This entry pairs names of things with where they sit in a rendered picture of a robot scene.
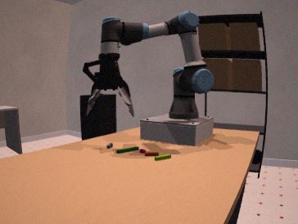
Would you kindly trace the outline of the lime green rod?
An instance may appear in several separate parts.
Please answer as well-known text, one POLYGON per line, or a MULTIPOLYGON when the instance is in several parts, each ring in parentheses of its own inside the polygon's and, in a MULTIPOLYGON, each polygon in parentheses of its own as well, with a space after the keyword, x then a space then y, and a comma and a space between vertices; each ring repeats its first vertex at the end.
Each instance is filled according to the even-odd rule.
POLYGON ((155 161, 162 160, 162 159, 170 159, 170 158, 171 158, 171 155, 161 155, 161 156, 156 156, 155 161))

